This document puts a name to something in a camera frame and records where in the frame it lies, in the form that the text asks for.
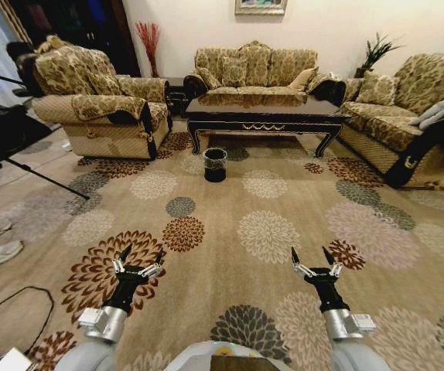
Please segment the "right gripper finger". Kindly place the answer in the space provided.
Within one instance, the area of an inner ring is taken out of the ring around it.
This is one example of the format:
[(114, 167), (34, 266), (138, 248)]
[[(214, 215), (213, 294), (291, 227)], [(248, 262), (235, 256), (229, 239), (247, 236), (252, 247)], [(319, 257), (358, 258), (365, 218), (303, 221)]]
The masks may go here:
[(296, 273), (301, 274), (303, 277), (310, 276), (310, 269), (305, 265), (300, 263), (298, 254), (295, 251), (294, 247), (291, 247), (291, 255), (292, 255), (292, 266)]
[(339, 277), (343, 265), (340, 262), (337, 262), (334, 256), (325, 247), (322, 247), (322, 249), (326, 257), (327, 263), (330, 266), (329, 275), (334, 277)]

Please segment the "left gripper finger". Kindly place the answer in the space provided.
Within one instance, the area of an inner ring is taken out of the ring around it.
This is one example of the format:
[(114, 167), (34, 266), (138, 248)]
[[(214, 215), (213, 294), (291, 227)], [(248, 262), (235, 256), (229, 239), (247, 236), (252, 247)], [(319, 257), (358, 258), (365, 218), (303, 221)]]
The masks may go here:
[(156, 258), (153, 264), (150, 264), (146, 268), (140, 271), (141, 277), (156, 277), (163, 269), (162, 267), (162, 257), (163, 257), (163, 249), (157, 253)]
[(129, 244), (118, 256), (117, 259), (113, 259), (113, 267), (114, 272), (117, 273), (124, 273), (125, 272), (125, 266), (124, 263), (126, 261), (127, 256), (131, 252), (131, 244)]

